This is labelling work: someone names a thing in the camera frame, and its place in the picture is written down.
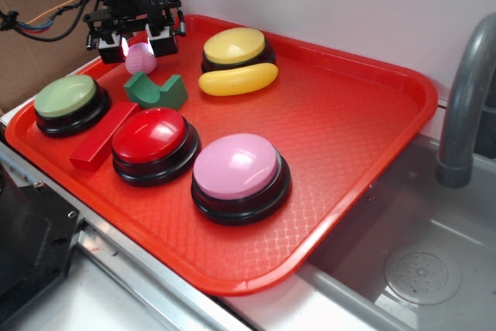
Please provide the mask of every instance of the sink drain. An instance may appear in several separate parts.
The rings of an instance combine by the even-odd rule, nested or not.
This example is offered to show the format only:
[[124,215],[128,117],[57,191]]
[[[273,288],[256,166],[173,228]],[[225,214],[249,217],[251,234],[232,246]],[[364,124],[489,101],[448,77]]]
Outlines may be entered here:
[[419,305],[444,302],[455,295],[461,271],[446,252],[428,243],[393,251],[384,266],[386,281],[403,299]]

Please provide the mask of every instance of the metal countertop edge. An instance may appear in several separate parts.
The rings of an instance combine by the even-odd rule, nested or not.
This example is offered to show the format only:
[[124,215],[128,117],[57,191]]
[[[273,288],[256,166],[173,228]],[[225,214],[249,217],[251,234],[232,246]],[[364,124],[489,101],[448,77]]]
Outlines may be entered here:
[[4,143],[0,161],[27,183],[42,181],[81,213],[80,249],[168,329],[250,330],[233,314],[163,265]]

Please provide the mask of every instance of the green block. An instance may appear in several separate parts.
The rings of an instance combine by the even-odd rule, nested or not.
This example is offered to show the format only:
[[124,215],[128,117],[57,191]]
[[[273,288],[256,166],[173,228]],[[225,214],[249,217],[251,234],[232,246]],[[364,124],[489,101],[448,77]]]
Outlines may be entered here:
[[171,108],[178,110],[188,99],[180,75],[172,75],[161,87],[153,83],[142,71],[124,84],[127,97],[144,109]]

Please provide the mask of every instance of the green button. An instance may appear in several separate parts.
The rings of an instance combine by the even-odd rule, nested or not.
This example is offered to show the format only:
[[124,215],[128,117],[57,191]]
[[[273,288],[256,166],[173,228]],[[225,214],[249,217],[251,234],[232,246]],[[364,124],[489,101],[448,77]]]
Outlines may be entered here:
[[36,96],[34,109],[45,118],[71,114],[87,104],[96,92],[93,78],[71,75],[47,85]]

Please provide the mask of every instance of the tray rim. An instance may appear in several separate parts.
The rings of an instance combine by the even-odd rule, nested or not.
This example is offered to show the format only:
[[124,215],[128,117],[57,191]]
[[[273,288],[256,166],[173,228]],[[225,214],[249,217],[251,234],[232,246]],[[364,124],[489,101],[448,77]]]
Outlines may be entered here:
[[[219,31],[228,27],[241,26],[235,23],[199,15],[186,16],[186,20],[188,22],[188,28],[193,30],[201,29],[204,22],[213,22],[219,28]],[[349,190],[354,192],[347,192],[332,207],[332,210],[325,215],[320,223],[302,240],[294,251],[286,257],[286,259],[284,259],[278,267],[274,268],[269,273],[260,275],[256,278],[251,278],[247,281],[220,280],[218,278],[205,276],[203,273],[200,273],[196,267],[192,267],[189,264],[183,265],[181,267],[181,271],[178,271],[176,265],[169,265],[164,262],[160,255],[157,256],[155,253],[152,253],[165,265],[170,266],[173,270],[178,272],[179,275],[184,276],[184,278],[187,281],[190,281],[190,283],[194,286],[212,295],[248,295],[277,284],[294,273],[303,263],[305,258],[312,252],[312,250],[325,238],[326,234],[334,227],[335,224],[339,222],[340,218],[344,215],[347,209],[351,208],[353,203],[364,193],[371,181],[377,179],[396,158],[396,156],[399,155],[400,152],[408,145],[422,126],[433,116],[437,108],[437,91],[435,90],[432,82],[419,72],[410,70],[406,67],[399,67],[386,62],[373,60],[368,57],[362,57],[352,53],[342,52],[299,40],[293,40],[285,36],[278,36],[273,33],[264,32],[264,34],[266,34],[271,46],[274,49],[280,49],[280,46],[293,43],[298,50],[301,51],[302,58],[307,59],[309,63],[312,62],[311,59],[315,55],[324,55],[331,60],[337,59],[337,61],[335,61],[332,68],[329,68],[327,65],[323,68],[333,70],[340,74],[347,75],[350,73],[350,68],[360,67],[365,70],[369,69],[375,71],[376,73],[380,71],[382,74],[386,74],[388,76],[394,75],[396,77],[394,80],[394,89],[403,91],[406,95],[412,95],[410,91],[414,88],[414,91],[416,91],[413,94],[421,95],[423,97],[419,100],[414,100],[418,106],[416,117],[406,127],[404,127],[401,133],[391,143],[389,143],[387,149],[378,158],[376,158],[367,171],[363,173],[353,183],[353,185],[351,185]],[[93,78],[97,79],[111,69],[113,69],[112,65],[104,65],[100,59],[97,59],[89,65],[82,67],[77,74],[90,74]],[[56,164],[52,164],[51,162],[40,158],[39,154],[33,149],[33,147],[23,143],[15,134],[16,129],[21,130],[20,127],[22,126],[22,122],[33,123],[36,119],[32,110],[33,105],[33,101],[29,102],[12,118],[5,131],[7,141],[12,147],[27,157],[28,160],[32,161],[36,166],[51,176],[56,182],[60,183],[67,190],[69,190],[71,194],[75,195],[77,198],[81,198],[80,194],[85,192],[86,188],[82,188],[77,182],[72,180],[70,182],[61,183],[58,178],[53,176],[54,174],[58,174],[59,171],[57,169],[59,167]],[[98,196],[92,195],[90,199],[92,203],[99,202]],[[130,219],[121,212],[119,212],[119,216],[119,218],[122,219],[121,221]],[[139,244],[142,245],[143,241],[148,239],[145,235],[146,234],[139,233],[136,229],[134,229],[132,239],[138,240],[140,242]],[[204,278],[200,280],[200,282],[202,282],[201,284],[197,283],[199,278]]]

